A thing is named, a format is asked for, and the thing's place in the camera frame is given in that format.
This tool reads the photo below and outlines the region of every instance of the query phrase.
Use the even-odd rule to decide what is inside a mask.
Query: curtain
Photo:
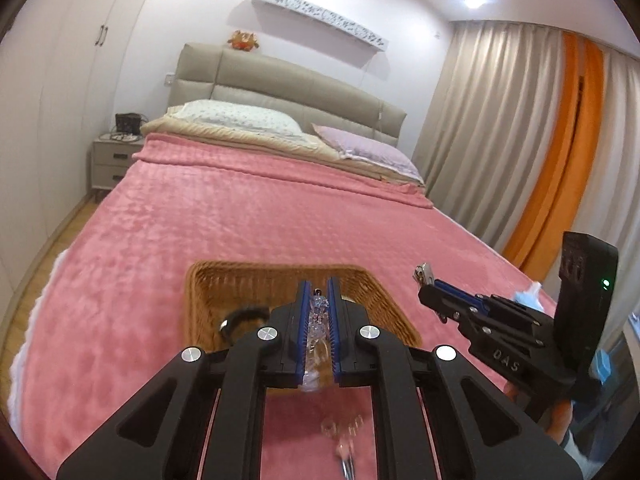
[[[616,246],[618,275],[600,345],[608,348],[628,314],[640,311],[640,61],[603,48],[605,99],[593,169],[572,231]],[[558,297],[559,255],[543,284]]]
[[[413,162],[427,196],[500,251],[545,160],[562,91],[559,30],[461,22]]]
[[[582,69],[578,67],[578,41]],[[564,44],[566,69],[556,130],[529,203],[502,252],[537,282],[545,279],[562,246],[562,234],[574,222],[602,121],[602,52],[593,41],[578,40],[575,34],[564,33]]]

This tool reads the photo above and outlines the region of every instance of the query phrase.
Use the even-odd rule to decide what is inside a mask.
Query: white wall
[[[164,76],[184,43],[223,44],[240,28],[257,32],[265,54],[362,88],[403,108],[398,147],[411,155],[440,76],[452,27],[421,0],[308,0],[389,40],[386,52],[317,22],[251,0],[146,0],[120,72],[114,113],[156,118],[166,110]]]

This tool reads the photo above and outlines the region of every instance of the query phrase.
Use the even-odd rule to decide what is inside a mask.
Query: orange stuffed toy
[[[230,43],[231,47],[236,50],[245,50],[246,52],[250,52],[254,47],[260,48],[254,33],[242,32],[241,30],[236,30],[227,43]]]

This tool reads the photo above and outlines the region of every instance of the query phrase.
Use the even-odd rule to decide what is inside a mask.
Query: hand
[[[513,402],[520,394],[520,389],[511,383],[506,383],[503,388],[504,394]],[[569,429],[572,418],[574,418],[574,406],[570,400],[558,400],[551,408],[551,423],[546,429],[546,434],[550,436],[557,444],[564,439],[566,430]]]

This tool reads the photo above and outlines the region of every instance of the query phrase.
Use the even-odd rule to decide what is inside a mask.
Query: purple pillow
[[[317,124],[313,124],[313,127],[324,142],[340,153],[340,158],[369,162],[424,184],[416,167],[397,148],[378,140],[367,139],[367,137],[361,137],[336,128],[318,126]]]

